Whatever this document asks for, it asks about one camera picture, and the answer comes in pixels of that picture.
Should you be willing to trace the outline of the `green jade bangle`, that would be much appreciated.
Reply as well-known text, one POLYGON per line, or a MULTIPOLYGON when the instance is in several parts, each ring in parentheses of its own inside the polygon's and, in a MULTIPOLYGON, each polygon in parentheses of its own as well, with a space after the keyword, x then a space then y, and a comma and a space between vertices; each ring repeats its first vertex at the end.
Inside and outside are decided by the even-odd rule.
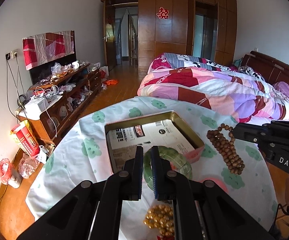
MULTIPOLYGON (((183 154, 171 147, 158 146, 160 158, 170 162, 172 170, 180 172, 186 178, 192 179, 192 167, 183 154)), ((151 149, 144 154, 144 180, 148 187, 153 190, 153 172, 151 168, 151 149)))

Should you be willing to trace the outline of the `brown wooden bead mala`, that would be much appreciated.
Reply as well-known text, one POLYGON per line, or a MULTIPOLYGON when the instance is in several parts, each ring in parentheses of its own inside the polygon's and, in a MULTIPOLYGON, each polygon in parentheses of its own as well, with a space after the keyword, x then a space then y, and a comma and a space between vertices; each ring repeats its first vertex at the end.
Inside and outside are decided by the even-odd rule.
POLYGON ((237 153, 234 145, 236 139, 233 135, 233 127, 227 124, 221 124, 215 130, 209 130, 207 132, 207 138, 222 156, 230 173, 241 175, 245 164, 237 153))

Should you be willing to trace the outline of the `pink bangle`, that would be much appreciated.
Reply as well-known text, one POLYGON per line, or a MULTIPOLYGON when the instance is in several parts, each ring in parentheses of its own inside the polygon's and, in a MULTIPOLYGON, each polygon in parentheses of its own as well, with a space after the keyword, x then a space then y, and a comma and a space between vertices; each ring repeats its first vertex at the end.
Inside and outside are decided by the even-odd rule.
POLYGON ((228 193, 228 189, 227 186, 225 185, 225 183, 222 180, 219 180, 217 178, 204 178, 202 179, 200 182, 203 183, 204 181, 207 180, 211 180, 213 181, 215 184, 217 184, 223 191, 225 191, 226 193, 228 193))

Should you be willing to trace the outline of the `wooden bedroom door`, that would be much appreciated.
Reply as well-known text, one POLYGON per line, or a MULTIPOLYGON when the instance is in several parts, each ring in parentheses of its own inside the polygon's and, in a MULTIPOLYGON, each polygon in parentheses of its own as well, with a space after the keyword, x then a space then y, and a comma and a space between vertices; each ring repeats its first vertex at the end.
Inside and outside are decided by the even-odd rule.
POLYGON ((109 72, 116 66, 115 7, 111 0, 103 2, 104 59, 109 72))

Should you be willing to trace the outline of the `white cloth with green clouds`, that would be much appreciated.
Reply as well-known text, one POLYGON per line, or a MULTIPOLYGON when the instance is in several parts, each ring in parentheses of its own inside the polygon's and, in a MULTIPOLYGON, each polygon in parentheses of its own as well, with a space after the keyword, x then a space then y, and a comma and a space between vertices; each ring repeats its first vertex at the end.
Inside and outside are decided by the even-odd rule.
POLYGON ((42 217, 80 182, 97 183, 112 174, 106 144, 107 124, 164 112, 175 112, 205 144, 201 155, 188 157, 193 180, 215 180, 259 225, 269 230, 275 218, 277 198, 268 167, 257 147, 239 140, 234 143, 245 164, 243 172, 235 175, 206 137, 209 130, 220 124, 236 126, 236 120, 189 102, 146 96, 91 113, 74 125, 27 194, 26 204, 34 218, 42 217))

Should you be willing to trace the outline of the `pink cookie tin box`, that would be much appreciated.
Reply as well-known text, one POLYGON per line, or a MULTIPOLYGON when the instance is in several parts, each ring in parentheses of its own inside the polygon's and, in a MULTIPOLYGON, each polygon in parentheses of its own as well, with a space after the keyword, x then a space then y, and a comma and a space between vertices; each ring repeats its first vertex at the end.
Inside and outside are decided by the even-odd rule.
POLYGON ((180 170, 200 159, 204 142, 175 111, 140 116, 105 125, 106 143, 112 172, 134 158, 137 146, 144 152, 162 146, 162 153, 180 170))

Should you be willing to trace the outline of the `wooden bed headboard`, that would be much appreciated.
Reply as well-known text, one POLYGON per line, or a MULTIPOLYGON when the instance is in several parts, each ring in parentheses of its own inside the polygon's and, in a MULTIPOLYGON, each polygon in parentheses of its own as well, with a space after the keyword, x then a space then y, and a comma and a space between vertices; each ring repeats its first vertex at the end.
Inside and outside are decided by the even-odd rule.
POLYGON ((271 85, 280 81, 289 85, 289 65, 274 57, 251 51, 244 55, 241 65, 251 67, 271 85))

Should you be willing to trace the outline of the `orange item on floor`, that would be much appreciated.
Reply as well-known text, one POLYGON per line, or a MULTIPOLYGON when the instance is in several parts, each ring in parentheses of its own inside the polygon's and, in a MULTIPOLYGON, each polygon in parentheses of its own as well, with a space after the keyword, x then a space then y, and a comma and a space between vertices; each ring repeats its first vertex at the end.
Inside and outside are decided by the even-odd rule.
POLYGON ((106 86, 117 85, 119 83, 116 79, 106 80, 103 82, 106 86))

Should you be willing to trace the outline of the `wooden TV cabinet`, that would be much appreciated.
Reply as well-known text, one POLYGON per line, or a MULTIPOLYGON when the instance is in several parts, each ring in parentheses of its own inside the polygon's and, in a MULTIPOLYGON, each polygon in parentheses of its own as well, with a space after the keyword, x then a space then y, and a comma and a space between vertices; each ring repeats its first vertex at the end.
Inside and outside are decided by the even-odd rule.
POLYGON ((39 142, 57 145, 101 90, 101 86, 99 68, 91 70, 90 65, 85 64, 56 81, 53 86, 33 89, 33 92, 40 92, 46 98, 49 106, 40 114, 29 114, 23 109, 18 114, 19 119, 29 121, 39 142))

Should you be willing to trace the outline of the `white box on cabinet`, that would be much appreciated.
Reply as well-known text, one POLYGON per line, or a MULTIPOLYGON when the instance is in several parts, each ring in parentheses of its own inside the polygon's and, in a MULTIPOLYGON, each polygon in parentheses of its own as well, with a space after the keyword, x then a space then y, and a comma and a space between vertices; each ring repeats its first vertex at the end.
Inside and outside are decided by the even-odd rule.
POLYGON ((46 98, 34 98, 25 105, 25 111, 29 114, 40 114, 44 112, 48 106, 49 103, 46 98))

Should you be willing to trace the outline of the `red plastic bag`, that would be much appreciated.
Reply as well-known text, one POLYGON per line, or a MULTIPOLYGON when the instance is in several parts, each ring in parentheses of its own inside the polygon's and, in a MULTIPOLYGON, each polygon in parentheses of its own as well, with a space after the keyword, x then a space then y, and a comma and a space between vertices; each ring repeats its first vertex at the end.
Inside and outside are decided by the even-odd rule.
POLYGON ((8 158, 0 161, 0 182, 7 185, 12 176, 12 164, 8 158))

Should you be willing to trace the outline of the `wooden wardrobe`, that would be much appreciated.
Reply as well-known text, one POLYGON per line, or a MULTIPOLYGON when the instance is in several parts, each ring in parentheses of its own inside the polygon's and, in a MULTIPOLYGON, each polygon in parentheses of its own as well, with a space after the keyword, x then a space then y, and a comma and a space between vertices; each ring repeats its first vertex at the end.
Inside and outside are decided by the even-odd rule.
POLYGON ((198 2, 213 5, 217 10, 217 39, 212 60, 225 66, 232 63, 237 37, 237 0, 138 0, 138 70, 141 75, 161 53, 192 53, 198 2), (169 10, 168 20, 156 16, 159 7, 169 10))

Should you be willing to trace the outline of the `black television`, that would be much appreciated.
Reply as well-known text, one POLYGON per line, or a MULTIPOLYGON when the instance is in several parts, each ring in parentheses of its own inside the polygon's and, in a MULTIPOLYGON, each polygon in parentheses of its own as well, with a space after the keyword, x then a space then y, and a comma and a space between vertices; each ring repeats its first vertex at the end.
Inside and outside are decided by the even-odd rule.
POLYGON ((51 61, 51 62, 42 64, 38 67, 32 68, 31 70, 28 70, 30 77, 31 77, 31 81, 33 84, 36 84, 39 81, 52 75, 52 67, 57 63, 60 64, 61 66, 64 66, 64 65, 73 63, 76 60, 77 60, 77 55, 76 55, 76 40, 75 40, 75 53, 74 54, 62 57, 55 61, 51 61))

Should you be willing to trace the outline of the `red double happiness decal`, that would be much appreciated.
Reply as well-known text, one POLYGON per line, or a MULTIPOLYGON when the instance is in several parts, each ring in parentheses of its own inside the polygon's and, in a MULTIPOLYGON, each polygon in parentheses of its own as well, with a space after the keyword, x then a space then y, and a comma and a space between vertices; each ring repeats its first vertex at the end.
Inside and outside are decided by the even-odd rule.
POLYGON ((169 10, 165 9, 164 7, 159 7, 156 16, 161 20, 168 20, 169 19, 169 10))

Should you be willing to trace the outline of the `wall power socket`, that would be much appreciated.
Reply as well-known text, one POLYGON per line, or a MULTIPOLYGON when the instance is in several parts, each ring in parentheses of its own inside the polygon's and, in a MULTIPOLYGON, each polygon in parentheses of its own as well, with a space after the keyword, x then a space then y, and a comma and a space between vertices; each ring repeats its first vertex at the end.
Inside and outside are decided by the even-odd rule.
POLYGON ((10 59, 17 58, 17 57, 18 57, 18 50, 17 50, 17 49, 12 50, 10 53, 7 53, 7 54, 5 55, 5 57, 6 57, 6 60, 7 60, 7 61, 10 60, 10 59))

